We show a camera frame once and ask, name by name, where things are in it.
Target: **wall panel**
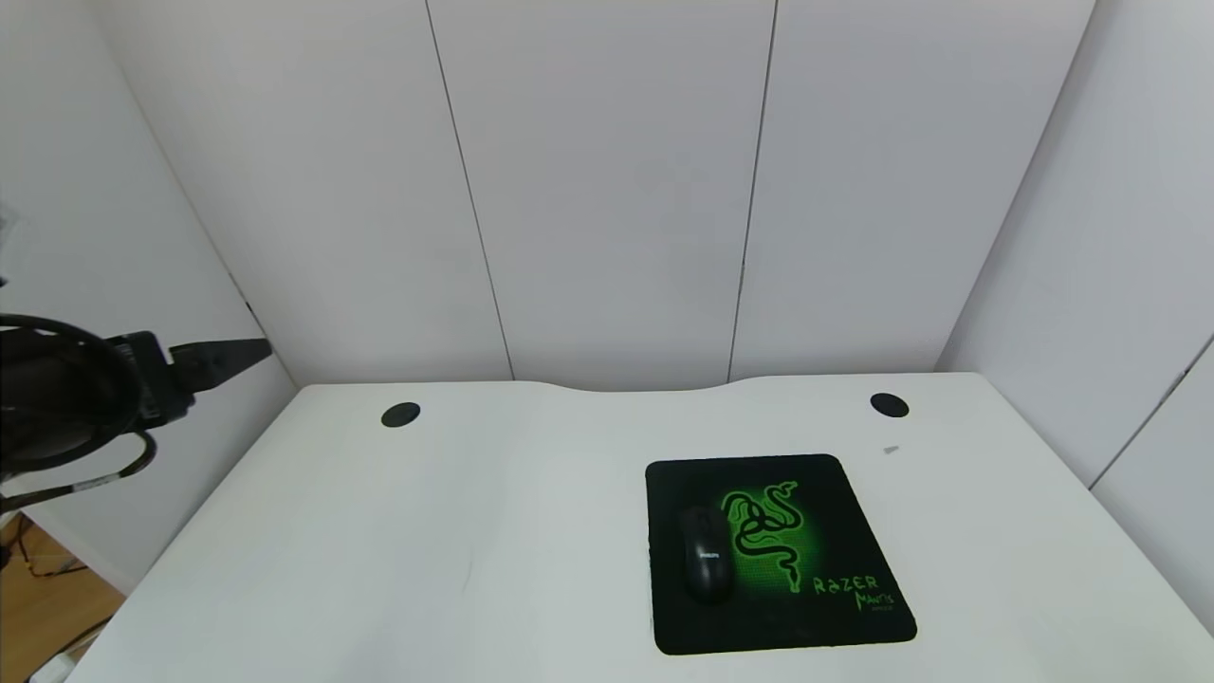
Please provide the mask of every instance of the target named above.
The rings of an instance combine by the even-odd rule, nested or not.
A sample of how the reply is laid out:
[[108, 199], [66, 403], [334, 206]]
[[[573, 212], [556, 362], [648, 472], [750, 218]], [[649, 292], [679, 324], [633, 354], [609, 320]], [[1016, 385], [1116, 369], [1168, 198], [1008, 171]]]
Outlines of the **wall panel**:
[[733, 355], [930, 371], [1091, 0], [781, 0]]
[[726, 380], [772, 2], [432, 0], [520, 380]]

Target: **mouse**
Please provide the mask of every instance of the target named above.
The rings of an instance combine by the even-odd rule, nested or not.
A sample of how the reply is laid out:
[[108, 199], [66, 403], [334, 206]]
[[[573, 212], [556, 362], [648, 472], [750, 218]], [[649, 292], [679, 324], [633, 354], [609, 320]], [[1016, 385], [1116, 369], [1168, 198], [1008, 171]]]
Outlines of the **mouse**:
[[691, 507], [679, 513], [683, 537], [687, 592], [705, 605], [725, 602], [733, 592], [730, 524], [716, 508]]

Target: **floor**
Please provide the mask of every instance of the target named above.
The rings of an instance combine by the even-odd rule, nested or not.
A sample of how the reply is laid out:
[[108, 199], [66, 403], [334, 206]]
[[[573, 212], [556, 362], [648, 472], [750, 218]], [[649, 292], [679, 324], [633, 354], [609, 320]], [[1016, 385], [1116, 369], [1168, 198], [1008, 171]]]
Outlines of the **floor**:
[[[17, 519], [0, 531], [8, 545]], [[25, 531], [30, 564], [39, 573], [56, 571], [72, 554], [38, 525]], [[23, 683], [61, 647], [93, 624], [114, 614], [123, 594], [92, 570], [35, 579], [13, 547], [0, 573], [0, 683]]]

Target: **white desk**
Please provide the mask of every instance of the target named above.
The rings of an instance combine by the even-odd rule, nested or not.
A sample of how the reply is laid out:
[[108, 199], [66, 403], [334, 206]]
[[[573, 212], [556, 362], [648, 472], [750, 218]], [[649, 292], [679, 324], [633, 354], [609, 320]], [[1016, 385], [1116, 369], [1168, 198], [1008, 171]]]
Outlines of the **white desk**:
[[[401, 402], [421, 416], [382, 427]], [[815, 453], [846, 468], [918, 637], [658, 651], [645, 467]], [[1214, 639], [975, 375], [311, 387], [72, 683], [692, 679], [1209, 683]]]

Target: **black mouse pad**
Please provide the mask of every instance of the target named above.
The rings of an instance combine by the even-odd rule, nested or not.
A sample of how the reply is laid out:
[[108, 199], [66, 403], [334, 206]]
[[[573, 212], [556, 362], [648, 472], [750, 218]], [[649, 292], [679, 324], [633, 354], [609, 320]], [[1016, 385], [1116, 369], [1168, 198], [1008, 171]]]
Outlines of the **black mouse pad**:
[[[653, 638], [668, 655], [897, 643], [914, 615], [833, 456], [664, 461], [645, 471]], [[728, 597], [687, 588], [679, 513], [725, 513]]]

